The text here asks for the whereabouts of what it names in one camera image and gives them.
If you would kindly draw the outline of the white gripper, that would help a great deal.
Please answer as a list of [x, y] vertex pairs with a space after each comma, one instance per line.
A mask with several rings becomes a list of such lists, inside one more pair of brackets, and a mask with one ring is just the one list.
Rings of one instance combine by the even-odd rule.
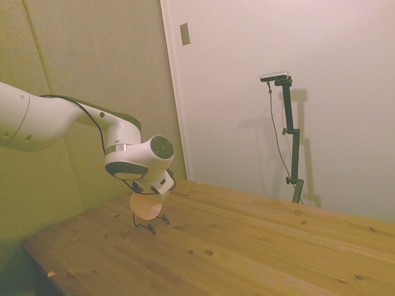
[[162, 204], [170, 191], [175, 189], [173, 172], [168, 168], [158, 180], [147, 181], [144, 186], [148, 193], [154, 195], [155, 201]]

